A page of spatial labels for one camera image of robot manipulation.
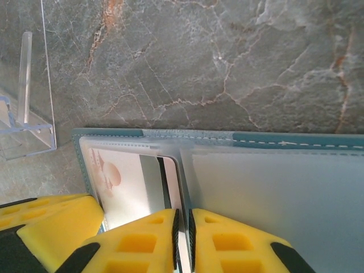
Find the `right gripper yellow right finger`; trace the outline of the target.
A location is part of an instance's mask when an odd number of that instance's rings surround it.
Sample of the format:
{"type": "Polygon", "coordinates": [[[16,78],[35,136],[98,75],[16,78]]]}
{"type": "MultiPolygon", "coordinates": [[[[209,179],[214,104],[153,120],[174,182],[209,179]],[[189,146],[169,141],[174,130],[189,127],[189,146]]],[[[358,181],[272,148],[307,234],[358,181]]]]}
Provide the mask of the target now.
{"type": "Polygon", "coordinates": [[[192,272],[313,272],[285,239],[204,209],[189,210],[189,241],[192,272]]]}

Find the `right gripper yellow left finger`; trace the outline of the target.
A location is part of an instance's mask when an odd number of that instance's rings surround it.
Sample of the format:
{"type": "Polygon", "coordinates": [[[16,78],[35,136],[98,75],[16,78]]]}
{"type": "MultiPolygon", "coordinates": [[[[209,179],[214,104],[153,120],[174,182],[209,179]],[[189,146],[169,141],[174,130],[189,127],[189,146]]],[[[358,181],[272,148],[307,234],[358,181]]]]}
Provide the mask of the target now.
{"type": "Polygon", "coordinates": [[[84,241],[58,272],[174,272],[179,211],[164,209],[84,241]]]}

